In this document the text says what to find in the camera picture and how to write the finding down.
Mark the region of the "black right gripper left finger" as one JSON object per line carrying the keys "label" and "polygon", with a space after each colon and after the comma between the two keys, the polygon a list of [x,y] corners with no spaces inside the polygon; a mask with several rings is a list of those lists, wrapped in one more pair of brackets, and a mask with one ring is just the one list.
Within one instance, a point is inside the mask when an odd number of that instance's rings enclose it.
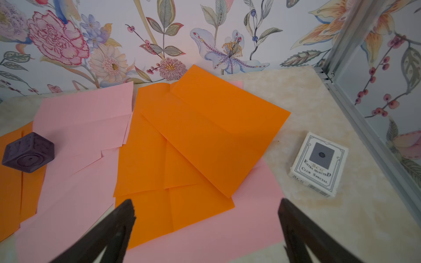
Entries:
{"label": "black right gripper left finger", "polygon": [[123,262],[135,220],[132,200],[126,199],[52,262],[92,263],[101,254],[103,255],[100,260],[102,263]]}

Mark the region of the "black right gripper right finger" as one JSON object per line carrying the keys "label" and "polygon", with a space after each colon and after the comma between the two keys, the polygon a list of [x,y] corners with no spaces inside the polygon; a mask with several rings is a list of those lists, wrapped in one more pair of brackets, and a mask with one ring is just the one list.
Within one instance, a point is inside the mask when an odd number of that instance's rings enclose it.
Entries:
{"label": "black right gripper right finger", "polygon": [[312,251],[321,263],[360,263],[361,260],[335,241],[287,198],[278,208],[278,218],[291,263],[311,263]]}

